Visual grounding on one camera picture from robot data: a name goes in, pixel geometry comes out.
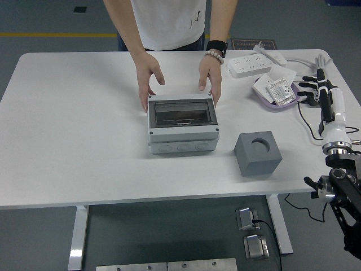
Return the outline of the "person's right hand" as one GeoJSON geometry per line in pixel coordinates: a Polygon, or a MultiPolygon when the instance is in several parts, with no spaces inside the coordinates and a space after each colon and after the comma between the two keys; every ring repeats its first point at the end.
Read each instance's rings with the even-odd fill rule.
{"type": "Polygon", "coordinates": [[[164,75],[156,58],[146,51],[139,54],[135,60],[138,82],[138,97],[144,112],[148,110],[148,96],[155,93],[149,85],[152,75],[155,76],[160,85],[165,85],[164,75]]]}

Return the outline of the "person's left hand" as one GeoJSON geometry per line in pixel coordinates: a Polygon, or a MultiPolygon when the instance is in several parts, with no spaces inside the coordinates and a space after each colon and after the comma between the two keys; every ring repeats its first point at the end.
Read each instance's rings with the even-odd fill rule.
{"type": "Polygon", "coordinates": [[[220,61],[212,56],[206,55],[202,58],[199,65],[199,90],[204,91],[206,88],[207,79],[210,81],[210,93],[213,96],[214,106],[221,97],[221,63],[220,61]]]}

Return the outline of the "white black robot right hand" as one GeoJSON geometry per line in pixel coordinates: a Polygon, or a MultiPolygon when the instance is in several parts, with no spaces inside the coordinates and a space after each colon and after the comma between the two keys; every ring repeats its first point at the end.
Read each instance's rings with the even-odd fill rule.
{"type": "Polygon", "coordinates": [[[314,91],[301,91],[300,96],[317,101],[321,108],[319,135],[325,154],[348,153],[352,149],[351,139],[346,133],[345,102],[341,89],[326,79],[324,70],[317,69],[316,76],[304,76],[300,87],[314,91]]]}

